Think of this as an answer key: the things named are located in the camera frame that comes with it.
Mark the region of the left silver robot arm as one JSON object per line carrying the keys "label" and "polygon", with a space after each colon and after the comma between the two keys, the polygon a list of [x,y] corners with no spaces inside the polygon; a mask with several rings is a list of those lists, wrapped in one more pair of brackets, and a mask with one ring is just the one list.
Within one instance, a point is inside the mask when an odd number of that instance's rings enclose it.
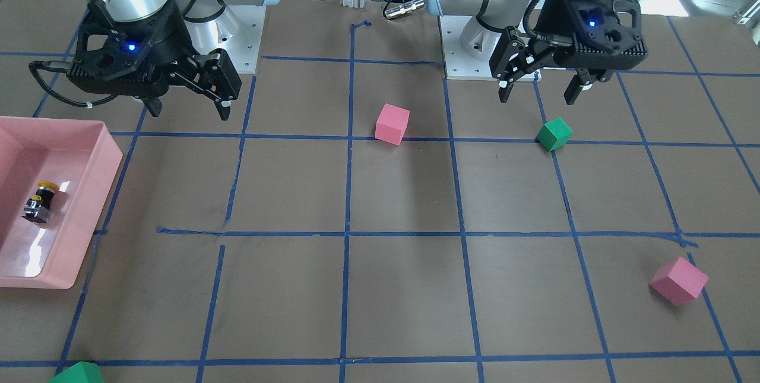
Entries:
{"label": "left silver robot arm", "polygon": [[486,59],[505,103],[515,83],[544,67],[575,70],[564,97],[605,83],[648,57],[638,0],[424,0],[432,15],[470,16],[464,39]]}

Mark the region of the green cube near arm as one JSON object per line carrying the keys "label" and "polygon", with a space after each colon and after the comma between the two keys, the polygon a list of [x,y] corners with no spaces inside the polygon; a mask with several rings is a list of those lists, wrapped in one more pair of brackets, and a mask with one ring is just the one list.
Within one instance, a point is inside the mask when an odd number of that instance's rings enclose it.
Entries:
{"label": "green cube near arm", "polygon": [[563,147],[573,134],[573,129],[562,118],[554,118],[541,126],[535,139],[547,152],[553,152]]}

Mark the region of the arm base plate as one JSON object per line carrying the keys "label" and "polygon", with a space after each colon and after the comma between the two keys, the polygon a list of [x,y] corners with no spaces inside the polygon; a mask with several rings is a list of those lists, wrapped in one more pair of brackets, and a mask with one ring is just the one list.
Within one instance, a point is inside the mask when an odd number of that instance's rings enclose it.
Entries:
{"label": "arm base plate", "polygon": [[266,7],[227,6],[214,20],[186,21],[195,49],[202,55],[225,49],[239,74],[256,72]]}
{"label": "arm base plate", "polygon": [[495,81],[489,60],[501,32],[483,27],[474,16],[439,16],[441,44],[449,80]]}

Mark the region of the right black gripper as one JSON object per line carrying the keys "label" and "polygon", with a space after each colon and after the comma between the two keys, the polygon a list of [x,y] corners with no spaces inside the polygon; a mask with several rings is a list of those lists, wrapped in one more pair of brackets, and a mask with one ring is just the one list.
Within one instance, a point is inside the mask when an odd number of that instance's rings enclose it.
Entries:
{"label": "right black gripper", "polygon": [[227,121],[242,87],[225,49],[197,55],[175,0],[137,21],[116,21],[104,0],[90,0],[66,77],[85,93],[141,97],[153,118],[163,109],[157,97],[184,86],[211,99]]}

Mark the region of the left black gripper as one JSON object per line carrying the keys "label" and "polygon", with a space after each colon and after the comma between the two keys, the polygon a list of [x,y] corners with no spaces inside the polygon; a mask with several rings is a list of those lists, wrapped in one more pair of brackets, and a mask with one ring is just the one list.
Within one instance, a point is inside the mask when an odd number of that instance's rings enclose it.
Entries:
{"label": "left black gripper", "polygon": [[575,104],[614,70],[635,68],[649,56],[641,26],[637,0],[546,0],[534,27],[537,37],[525,42],[518,29],[507,27],[489,58],[499,101],[506,103],[517,80],[545,66],[552,51],[554,66],[575,68],[564,92],[566,104]]}

